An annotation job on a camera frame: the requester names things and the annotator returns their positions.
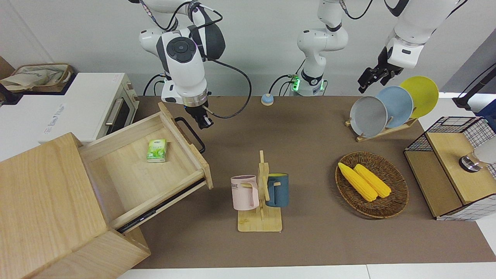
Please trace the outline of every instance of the pink mug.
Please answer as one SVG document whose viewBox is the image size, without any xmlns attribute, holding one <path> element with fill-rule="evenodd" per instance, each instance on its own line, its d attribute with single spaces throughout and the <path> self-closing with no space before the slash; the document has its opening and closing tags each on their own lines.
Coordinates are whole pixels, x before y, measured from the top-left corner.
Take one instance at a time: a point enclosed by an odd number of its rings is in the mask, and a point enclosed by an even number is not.
<svg viewBox="0 0 496 279">
<path fill-rule="evenodd" d="M 255 175 L 231 177 L 231 190 L 233 192 L 234 209 L 251 210 L 260 205 Z"/>
</svg>

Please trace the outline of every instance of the blue mug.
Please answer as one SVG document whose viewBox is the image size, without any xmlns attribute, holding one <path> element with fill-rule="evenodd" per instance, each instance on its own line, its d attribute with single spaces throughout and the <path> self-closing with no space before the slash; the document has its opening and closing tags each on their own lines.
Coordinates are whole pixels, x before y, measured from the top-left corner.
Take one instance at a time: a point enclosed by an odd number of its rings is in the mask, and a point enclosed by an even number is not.
<svg viewBox="0 0 496 279">
<path fill-rule="evenodd" d="M 267 179 L 270 200 L 265 204 L 270 207 L 283 208 L 289 204 L 289 176 L 287 173 L 269 173 Z"/>
</svg>

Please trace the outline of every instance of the corn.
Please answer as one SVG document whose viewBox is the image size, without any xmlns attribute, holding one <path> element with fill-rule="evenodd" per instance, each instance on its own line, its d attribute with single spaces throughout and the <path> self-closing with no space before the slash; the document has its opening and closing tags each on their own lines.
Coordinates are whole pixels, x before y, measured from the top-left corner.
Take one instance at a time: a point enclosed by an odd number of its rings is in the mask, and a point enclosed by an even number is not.
<svg viewBox="0 0 496 279">
<path fill-rule="evenodd" d="M 357 164 L 354 170 L 369 183 L 370 186 L 377 192 L 379 197 L 385 198 L 391 194 L 391 188 L 387 186 L 373 172 L 369 171 L 361 164 Z"/>
<path fill-rule="evenodd" d="M 367 202 L 377 199 L 377 192 L 358 173 L 343 163 L 338 163 L 338 166 L 346 180 Z"/>
</svg>

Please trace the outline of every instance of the mug rack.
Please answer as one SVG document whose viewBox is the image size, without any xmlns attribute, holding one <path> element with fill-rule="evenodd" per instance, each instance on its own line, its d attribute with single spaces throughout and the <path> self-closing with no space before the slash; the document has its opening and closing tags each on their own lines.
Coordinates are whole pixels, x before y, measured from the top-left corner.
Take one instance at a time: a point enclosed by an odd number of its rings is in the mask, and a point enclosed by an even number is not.
<svg viewBox="0 0 496 279">
<path fill-rule="evenodd" d="M 238 231 L 272 231 L 282 230 L 281 208 L 269 207 L 265 201 L 270 200 L 267 180 L 269 177 L 269 163 L 263 158 L 260 150 L 260 163 L 258 164 L 258 199 L 260 205 L 252 210 L 238 211 Z"/>
</svg>

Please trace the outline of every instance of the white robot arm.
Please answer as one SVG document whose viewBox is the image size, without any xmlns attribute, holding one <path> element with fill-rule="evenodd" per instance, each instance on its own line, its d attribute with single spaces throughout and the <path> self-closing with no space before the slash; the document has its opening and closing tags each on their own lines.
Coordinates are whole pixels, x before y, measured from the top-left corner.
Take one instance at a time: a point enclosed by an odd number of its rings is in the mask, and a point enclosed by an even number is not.
<svg viewBox="0 0 496 279">
<path fill-rule="evenodd" d="M 205 12 L 206 9 L 214 10 L 196 0 L 187 4 L 182 0 L 129 1 L 142 4 L 153 21 L 156 20 L 151 10 L 185 14 L 193 22 L 194 25 L 180 30 L 176 30 L 177 19 L 168 28 L 159 26 L 161 29 L 144 30 L 139 35 L 139 42 L 162 62 L 165 71 L 162 100 L 184 105 L 200 129 L 210 127 L 213 122 L 204 108 L 208 107 L 209 92 L 203 62 L 207 58 L 218 59 L 225 49 L 222 32 Z"/>
<path fill-rule="evenodd" d="M 359 91 L 364 93 L 380 79 L 380 83 L 386 85 L 404 68 L 414 68 L 424 45 L 458 2 L 460 0 L 399 0 L 395 8 L 388 6 L 398 22 L 379 54 L 377 66 L 367 68 L 358 79 Z"/>
<path fill-rule="evenodd" d="M 326 59 L 320 54 L 342 50 L 348 44 L 339 0 L 320 0 L 317 15 L 326 28 L 305 30 L 298 36 L 298 48 L 305 54 L 305 62 L 292 89 L 301 96 L 314 96 L 322 90 Z"/>
</svg>

